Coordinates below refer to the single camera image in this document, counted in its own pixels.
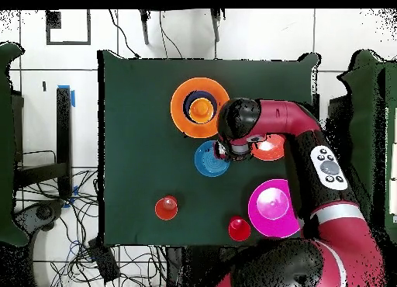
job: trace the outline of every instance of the red cup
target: red cup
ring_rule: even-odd
[[[251,235],[251,227],[241,216],[234,216],[229,222],[229,235],[235,241],[244,241]]]
[[[156,202],[154,212],[157,217],[164,221],[173,219],[178,212],[177,199],[172,195],[166,195],[164,198]]]

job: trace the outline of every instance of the orange bowl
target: orange bowl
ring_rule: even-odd
[[[189,115],[196,123],[189,120],[183,111],[183,104],[186,97],[194,91],[208,92],[215,98],[217,104],[216,114],[208,117],[210,114],[213,114],[214,111],[211,102],[204,98],[203,99],[208,101],[208,103],[202,101],[202,99],[196,99],[189,109]],[[216,129],[216,120],[220,107],[228,100],[229,96],[226,90],[218,82],[210,78],[191,78],[181,84],[172,95],[171,118],[175,126],[188,137],[199,139],[212,137],[218,133]]]
[[[262,161],[275,161],[284,156],[285,137],[278,134],[267,136],[266,141],[252,145],[252,155]]]

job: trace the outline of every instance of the cable bundle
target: cable bundle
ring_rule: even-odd
[[[39,152],[52,152],[54,155],[54,160],[56,160],[55,153],[51,150],[43,150],[43,151],[34,151],[29,154],[39,153]],[[83,179],[81,180],[78,187],[75,189],[77,195],[73,195],[71,199],[67,200],[66,203],[70,205],[73,210],[74,216],[76,218],[76,240],[73,240],[72,236],[69,233],[69,228],[65,223],[62,216],[60,217],[60,221],[64,225],[66,229],[66,237],[70,242],[69,251],[67,253],[67,257],[65,263],[61,268],[58,268],[53,262],[50,263],[51,268],[55,271],[56,275],[54,276],[50,287],[74,287],[76,283],[78,284],[87,284],[88,287],[95,287],[98,283],[94,284],[93,282],[97,282],[103,280],[103,277],[99,274],[97,264],[89,257],[87,252],[87,232],[84,226],[84,220],[86,216],[96,218],[98,215],[94,215],[89,212],[92,206],[98,206],[98,179],[94,178],[95,174],[98,170],[95,171],[80,171],[73,175],[73,178],[78,175],[83,175]],[[94,185],[95,194],[88,194],[82,192],[82,187],[86,185],[89,181],[92,181]],[[49,190],[44,191],[43,186],[49,187]],[[24,192],[33,193],[37,195],[43,195],[48,199],[59,199],[57,195],[58,188],[56,185],[51,185],[47,182],[41,182],[36,184],[36,187],[29,186],[28,189],[24,189]],[[42,200],[30,200],[34,202],[41,202]],[[81,208],[76,206],[77,202],[80,201],[83,203]],[[116,256],[116,249],[120,253],[121,247],[124,246],[114,246],[112,247],[113,255]],[[127,275],[122,272],[121,277],[119,278],[119,287],[124,287],[127,281],[133,282],[134,285],[139,287],[165,287],[166,282],[166,269],[161,262],[161,253],[164,257],[166,257],[164,250],[162,247],[155,246],[155,252],[153,252],[153,248],[149,247],[149,252],[145,254],[141,254],[136,258],[131,258],[127,253],[126,247],[123,250],[126,253],[126,256],[130,259],[130,262],[125,263],[120,266],[120,269],[126,267],[130,264],[135,264],[140,269],[140,275]],[[150,255],[149,260],[146,262],[147,271],[142,271],[141,267],[138,265],[142,263],[142,261],[137,261],[139,258],[144,255]],[[156,268],[156,272],[150,275],[150,264]],[[159,283],[155,285],[152,280],[157,277],[159,274]],[[112,287],[116,287],[115,281],[111,281]]]

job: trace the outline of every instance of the black chair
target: black chair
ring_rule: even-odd
[[[40,230],[48,231],[71,197],[71,100],[68,88],[57,89],[57,162],[22,167],[21,92],[10,86],[9,65],[24,53],[17,43],[0,43],[0,287],[36,287],[33,248]],[[59,198],[38,202],[15,213],[16,192],[57,178]]]
[[[143,39],[145,44],[149,44],[149,36],[147,35],[147,20],[150,16],[150,11],[170,11],[171,9],[140,9],[140,20],[142,21]],[[219,32],[217,22],[220,21],[220,11],[223,12],[223,18],[225,17],[225,9],[211,9],[212,26],[214,27],[215,41],[219,42]]]

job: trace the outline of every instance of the magenta plate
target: magenta plate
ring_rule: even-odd
[[[284,179],[266,181],[254,190],[248,216],[254,228],[266,237],[286,238],[300,230],[288,181]]]

